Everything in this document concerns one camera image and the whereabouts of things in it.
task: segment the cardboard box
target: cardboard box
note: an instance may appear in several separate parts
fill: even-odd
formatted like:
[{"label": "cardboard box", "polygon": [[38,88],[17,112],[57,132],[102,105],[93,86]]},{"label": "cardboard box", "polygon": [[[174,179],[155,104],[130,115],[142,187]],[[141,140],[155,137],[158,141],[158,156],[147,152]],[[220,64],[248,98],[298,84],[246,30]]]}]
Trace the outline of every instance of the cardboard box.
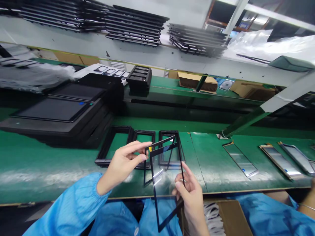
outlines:
[{"label": "cardboard box", "polygon": [[[224,232],[227,236],[253,236],[253,233],[247,223],[244,212],[237,200],[231,199],[206,199],[204,202],[215,202],[219,206],[219,214],[223,221]],[[182,209],[179,217],[179,225],[183,235],[192,235],[189,232],[187,220]]]},{"label": "cardboard box", "polygon": [[[198,82],[201,79],[201,76],[178,72],[178,79],[180,86],[190,89],[196,89]],[[213,77],[208,76],[201,87],[201,91],[216,94],[217,88],[217,81]]]},{"label": "cardboard box", "polygon": [[276,94],[275,89],[265,88],[263,84],[240,80],[236,80],[230,90],[237,93],[241,98],[258,101],[267,101]]},{"label": "cardboard box", "polygon": [[97,57],[93,58],[93,57],[90,57],[90,56],[88,56],[88,57],[81,56],[80,58],[81,58],[83,64],[87,65],[87,66],[100,63],[99,59]]},{"label": "cardboard box", "polygon": [[71,55],[63,52],[54,52],[55,56],[58,58],[61,62],[69,62],[73,64],[79,64],[83,65],[83,62],[80,58],[80,56],[77,55]]}]

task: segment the white plastic bag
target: white plastic bag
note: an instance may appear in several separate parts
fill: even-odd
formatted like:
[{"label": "white plastic bag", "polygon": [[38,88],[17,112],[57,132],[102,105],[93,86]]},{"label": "white plastic bag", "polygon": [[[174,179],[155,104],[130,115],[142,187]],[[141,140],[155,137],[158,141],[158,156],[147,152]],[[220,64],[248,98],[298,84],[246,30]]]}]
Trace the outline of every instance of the white plastic bag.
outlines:
[{"label": "white plastic bag", "polygon": [[236,54],[257,57],[273,61],[279,56],[289,56],[315,64],[315,35],[305,37],[283,38],[276,42],[267,42],[271,30],[259,30],[256,32],[240,32],[233,38],[228,49],[224,52],[225,58],[250,62]]}]

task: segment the black tray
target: black tray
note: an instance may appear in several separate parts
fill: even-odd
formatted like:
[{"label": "black tray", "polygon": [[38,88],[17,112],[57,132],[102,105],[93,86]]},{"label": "black tray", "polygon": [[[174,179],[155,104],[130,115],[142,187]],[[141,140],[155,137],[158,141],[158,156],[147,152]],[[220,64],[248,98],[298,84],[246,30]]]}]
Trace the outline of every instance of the black tray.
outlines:
[{"label": "black tray", "polygon": [[101,167],[108,167],[111,163],[111,159],[106,159],[106,155],[111,147],[111,144],[115,138],[117,133],[126,133],[128,134],[128,138],[126,140],[126,145],[132,141],[133,138],[133,128],[131,126],[112,126],[104,140],[103,146],[99,151],[97,158],[95,160],[95,164]]},{"label": "black tray", "polygon": [[[133,136],[132,141],[136,141],[136,140],[137,140],[138,134],[140,134],[140,135],[149,135],[149,136],[152,136],[151,141],[152,141],[152,143],[155,143],[155,131],[135,130],[135,131],[134,131],[134,136]],[[144,169],[144,162],[138,164],[138,165],[136,166],[136,169]],[[146,169],[151,169],[150,162],[146,162]]]}]

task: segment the box flap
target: box flap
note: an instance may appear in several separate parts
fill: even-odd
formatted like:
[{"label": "box flap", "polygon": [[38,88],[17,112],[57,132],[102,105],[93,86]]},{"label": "box flap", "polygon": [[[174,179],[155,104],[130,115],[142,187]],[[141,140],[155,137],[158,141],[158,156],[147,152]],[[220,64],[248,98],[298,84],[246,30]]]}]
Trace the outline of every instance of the box flap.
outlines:
[{"label": "box flap", "polygon": [[217,202],[227,236],[253,236],[237,200]]}]

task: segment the wrist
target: wrist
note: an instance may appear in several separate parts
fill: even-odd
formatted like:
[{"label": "wrist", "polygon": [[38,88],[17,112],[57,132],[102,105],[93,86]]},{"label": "wrist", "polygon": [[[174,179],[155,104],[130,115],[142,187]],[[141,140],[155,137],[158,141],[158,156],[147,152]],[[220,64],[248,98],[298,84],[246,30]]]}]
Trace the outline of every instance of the wrist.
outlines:
[{"label": "wrist", "polygon": [[110,181],[110,178],[107,177],[106,172],[103,176],[99,179],[96,190],[97,193],[101,196],[107,194],[110,190],[115,187],[115,184]]}]

